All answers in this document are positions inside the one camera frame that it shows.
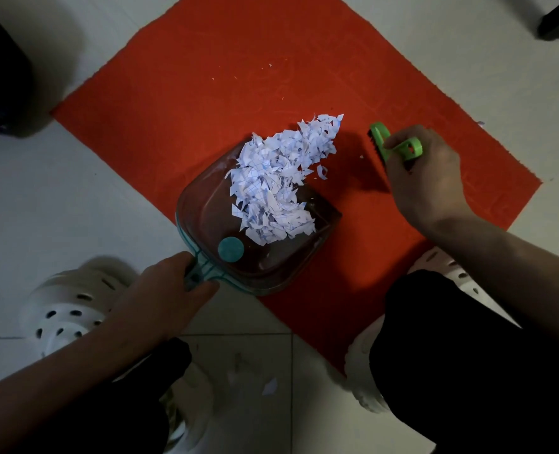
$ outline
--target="tile grout line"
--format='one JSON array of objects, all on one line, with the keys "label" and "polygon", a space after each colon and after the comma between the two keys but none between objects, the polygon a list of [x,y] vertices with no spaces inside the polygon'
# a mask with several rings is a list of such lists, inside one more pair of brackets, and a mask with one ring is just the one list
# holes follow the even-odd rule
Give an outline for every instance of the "tile grout line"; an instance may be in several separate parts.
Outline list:
[{"label": "tile grout line", "polygon": [[290,454],[294,450],[294,333],[290,336]]}]

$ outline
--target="red mat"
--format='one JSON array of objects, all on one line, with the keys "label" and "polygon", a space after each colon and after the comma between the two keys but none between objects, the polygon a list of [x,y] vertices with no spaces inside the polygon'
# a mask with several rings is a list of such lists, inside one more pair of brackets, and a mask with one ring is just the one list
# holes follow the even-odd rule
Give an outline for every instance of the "red mat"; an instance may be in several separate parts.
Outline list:
[{"label": "red mat", "polygon": [[308,180],[344,217],[298,280],[261,301],[342,370],[430,246],[393,204],[370,123],[437,130],[461,155],[474,210],[503,228],[540,185],[372,25],[341,0],[180,0],[54,117],[174,221],[183,188],[247,134],[322,113],[345,114],[338,153],[327,181]]}]

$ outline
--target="white paper scrap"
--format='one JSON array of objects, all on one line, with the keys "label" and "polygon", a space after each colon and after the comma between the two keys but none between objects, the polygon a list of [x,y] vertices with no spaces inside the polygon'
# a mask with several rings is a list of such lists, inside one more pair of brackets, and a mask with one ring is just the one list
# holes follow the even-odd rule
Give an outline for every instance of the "white paper scrap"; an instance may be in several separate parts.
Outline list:
[{"label": "white paper scrap", "polygon": [[276,378],[271,379],[265,387],[262,389],[262,396],[268,397],[269,395],[273,395],[278,390],[278,381]]},{"label": "white paper scrap", "polygon": [[318,171],[318,176],[322,179],[322,180],[327,180],[328,177],[326,176],[326,174],[328,173],[328,168],[327,167],[323,167],[321,164],[318,166],[317,168]]},{"label": "white paper scrap", "polygon": [[[340,129],[343,115],[321,114],[313,121],[298,124],[299,130],[284,130],[264,140],[252,134],[239,153],[237,167],[230,169],[230,196],[235,196],[231,214],[241,218],[245,235],[259,245],[270,244],[304,232],[315,232],[315,220],[305,210],[305,202],[297,202],[296,185],[312,174],[314,164],[335,154],[332,143]],[[328,169],[316,168],[326,179]]]}]

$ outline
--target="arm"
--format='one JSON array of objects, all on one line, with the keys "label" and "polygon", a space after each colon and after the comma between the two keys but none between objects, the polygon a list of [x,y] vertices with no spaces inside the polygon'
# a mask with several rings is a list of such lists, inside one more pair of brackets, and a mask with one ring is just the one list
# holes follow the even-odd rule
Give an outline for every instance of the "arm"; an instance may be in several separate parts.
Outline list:
[{"label": "arm", "polygon": [[559,257],[477,217],[462,190],[460,159],[435,132],[414,126],[386,141],[418,137],[424,154],[407,172],[387,162],[397,208],[450,254],[497,302],[559,342]]},{"label": "arm", "polygon": [[0,381],[0,452],[187,326],[218,289],[205,282],[185,292],[191,259],[183,252],[148,267],[98,328]]}]

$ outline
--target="grid paper piece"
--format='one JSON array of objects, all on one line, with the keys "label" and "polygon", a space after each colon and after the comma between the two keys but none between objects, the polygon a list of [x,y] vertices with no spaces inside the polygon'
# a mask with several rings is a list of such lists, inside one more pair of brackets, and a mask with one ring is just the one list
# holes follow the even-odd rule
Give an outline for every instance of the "grid paper piece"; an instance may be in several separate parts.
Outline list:
[{"label": "grid paper piece", "polygon": [[[304,232],[315,232],[315,219],[305,210],[305,202],[297,202],[297,189],[309,169],[336,153],[332,143],[340,129],[343,115],[321,114],[313,121],[298,123],[299,130],[284,130],[264,140],[252,134],[238,157],[238,167],[231,176],[229,194],[235,195],[232,215],[242,219],[241,229],[259,245],[271,244]],[[325,180],[326,167],[317,167]]]}]

